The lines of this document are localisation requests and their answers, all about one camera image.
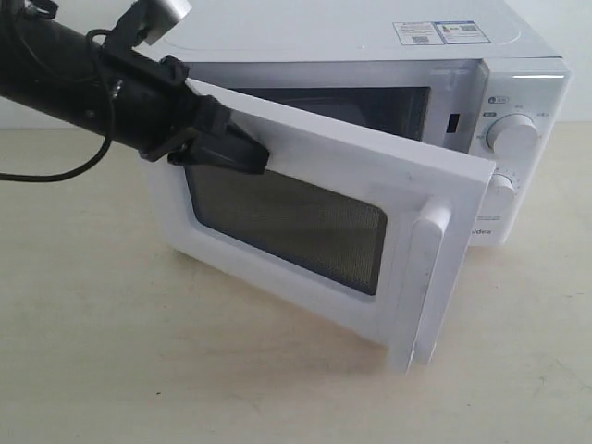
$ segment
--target microwave door handle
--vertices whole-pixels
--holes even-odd
[[[408,261],[388,339],[388,365],[405,373],[413,360],[427,292],[452,212],[431,198],[412,227]]]

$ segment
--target white wall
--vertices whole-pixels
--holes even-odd
[[[592,0],[506,1],[567,58],[575,72],[561,120],[592,120]],[[132,0],[58,0],[58,3],[60,22],[85,32],[111,28]],[[52,118],[0,99],[0,128],[61,126],[64,124]]]

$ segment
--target control panel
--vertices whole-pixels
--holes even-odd
[[[506,241],[558,114],[570,70],[560,58],[487,59],[470,155],[497,164],[472,245]]]

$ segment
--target timer knob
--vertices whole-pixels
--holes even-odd
[[[496,154],[513,155],[538,144],[535,122],[524,114],[512,114],[494,123],[487,133],[487,145]]]
[[[514,201],[516,190],[512,181],[501,174],[491,177],[481,213],[484,216],[499,216]]]

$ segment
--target microwave window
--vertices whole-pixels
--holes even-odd
[[[387,215],[273,171],[185,168],[198,221],[366,295],[376,295]]]
[[[421,141],[429,88],[237,89],[282,105]]]

